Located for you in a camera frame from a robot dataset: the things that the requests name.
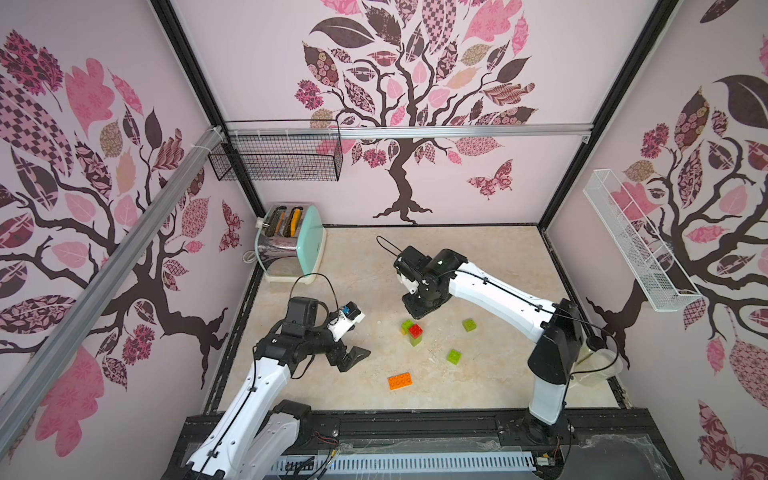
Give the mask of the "orange long lego brick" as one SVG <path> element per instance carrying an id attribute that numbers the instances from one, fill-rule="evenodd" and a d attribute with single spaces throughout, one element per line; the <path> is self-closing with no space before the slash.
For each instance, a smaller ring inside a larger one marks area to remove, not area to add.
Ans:
<path id="1" fill-rule="evenodd" d="M 413 379 L 409 372 L 393 375 L 387 379 L 391 391 L 399 390 L 413 385 Z"/>

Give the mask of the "long green lego brick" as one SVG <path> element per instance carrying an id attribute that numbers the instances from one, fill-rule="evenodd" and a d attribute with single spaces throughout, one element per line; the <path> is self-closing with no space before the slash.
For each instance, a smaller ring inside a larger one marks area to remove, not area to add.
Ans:
<path id="1" fill-rule="evenodd" d="M 401 326 L 400 326 L 400 329 L 401 329 L 401 333 L 402 333 L 403 335 L 407 335 L 407 334 L 409 333 L 410 329 L 411 329 L 411 328 L 412 328 L 414 325 L 415 325 L 415 323 L 414 323 L 414 321 L 413 321 L 413 320 L 406 320 L 406 321 L 404 321 L 404 322 L 401 324 Z"/>

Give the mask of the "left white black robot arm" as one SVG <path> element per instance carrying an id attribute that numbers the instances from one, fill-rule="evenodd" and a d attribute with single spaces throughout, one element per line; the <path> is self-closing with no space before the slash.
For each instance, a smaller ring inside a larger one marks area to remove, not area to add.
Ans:
<path id="1" fill-rule="evenodd" d="M 252 363 L 235 399 L 184 467 L 186 479 L 262 479 L 299 439 L 311 408 L 279 401 L 299 365 L 324 355 L 347 372 L 370 355 L 348 348 L 343 336 L 365 318 L 354 302 L 331 311 L 309 297 L 288 300 L 284 317 L 254 346 Z"/>

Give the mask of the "red lego brick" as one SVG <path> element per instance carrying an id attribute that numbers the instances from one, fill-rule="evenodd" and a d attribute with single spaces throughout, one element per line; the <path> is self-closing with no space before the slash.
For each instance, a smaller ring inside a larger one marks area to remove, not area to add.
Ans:
<path id="1" fill-rule="evenodd" d="M 416 340 L 423 335 L 423 329 L 419 325 L 414 324 L 409 327 L 408 334 L 412 339 Z"/>

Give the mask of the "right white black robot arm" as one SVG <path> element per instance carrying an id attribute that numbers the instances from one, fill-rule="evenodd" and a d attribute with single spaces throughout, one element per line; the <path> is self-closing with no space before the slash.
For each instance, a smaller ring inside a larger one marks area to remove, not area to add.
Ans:
<path id="1" fill-rule="evenodd" d="M 412 318 L 421 319 L 456 297 L 490 312 L 532 341 L 527 365 L 534 384 L 527 418 L 536 427 L 558 424 L 588 324 L 572 301 L 553 302 L 528 294 L 450 249 L 430 257 L 409 246 L 396 255 L 394 269 L 407 288 L 402 301 Z"/>

